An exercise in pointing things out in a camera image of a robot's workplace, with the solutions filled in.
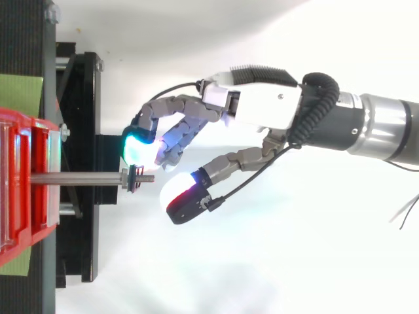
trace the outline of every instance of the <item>red container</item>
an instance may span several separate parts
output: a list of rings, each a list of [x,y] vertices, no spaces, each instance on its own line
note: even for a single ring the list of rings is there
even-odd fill
[[[48,223],[49,187],[31,188],[30,177],[48,171],[49,139],[57,132],[48,121],[0,108],[0,266],[56,227]]]

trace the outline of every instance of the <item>black connector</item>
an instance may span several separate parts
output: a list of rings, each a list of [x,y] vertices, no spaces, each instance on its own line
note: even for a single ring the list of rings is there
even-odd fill
[[[220,198],[215,198],[214,200],[209,201],[208,211],[214,211],[220,207],[225,202],[225,197],[221,196]]]
[[[166,211],[174,224],[183,224],[203,213],[209,201],[210,193],[201,184],[195,184],[178,195]]]

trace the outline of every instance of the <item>green tape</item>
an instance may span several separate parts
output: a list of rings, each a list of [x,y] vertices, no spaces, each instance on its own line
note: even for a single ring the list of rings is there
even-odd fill
[[[38,116],[42,84],[42,77],[0,74],[0,107]],[[31,247],[28,247],[14,260],[0,267],[0,275],[27,276],[30,260]]]
[[[31,260],[31,247],[24,250],[18,257],[0,267],[0,275],[27,276]]]
[[[0,74],[0,107],[38,116],[43,80]]]

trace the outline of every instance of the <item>screw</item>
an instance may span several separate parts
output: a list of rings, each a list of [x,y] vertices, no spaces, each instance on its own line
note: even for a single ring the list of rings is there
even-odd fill
[[[71,135],[71,132],[69,129],[67,129],[67,125],[65,123],[61,125],[60,132],[61,132],[61,140],[63,142],[67,141],[67,138]]]
[[[45,20],[51,24],[58,24],[61,21],[60,7],[54,3],[50,3],[45,10]]]
[[[136,175],[136,183],[140,182],[154,182],[155,176],[154,175]]]
[[[103,70],[105,69],[105,64],[103,63],[103,60],[98,61],[98,63],[96,64],[96,68],[99,72],[103,72]]]

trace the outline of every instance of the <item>white background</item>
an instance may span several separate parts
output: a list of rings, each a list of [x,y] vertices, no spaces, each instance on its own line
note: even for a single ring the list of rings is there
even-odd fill
[[[102,133],[120,134],[171,85],[243,63],[298,80],[322,71],[344,91],[419,102],[416,1],[302,2],[57,0],[57,38],[105,62]],[[175,172],[260,142],[208,126]],[[158,204],[174,174],[158,171],[155,184],[101,207],[99,276],[68,278],[57,313],[419,313],[419,211],[403,231],[400,218],[388,223],[419,192],[418,175],[304,147],[215,212],[175,226]]]

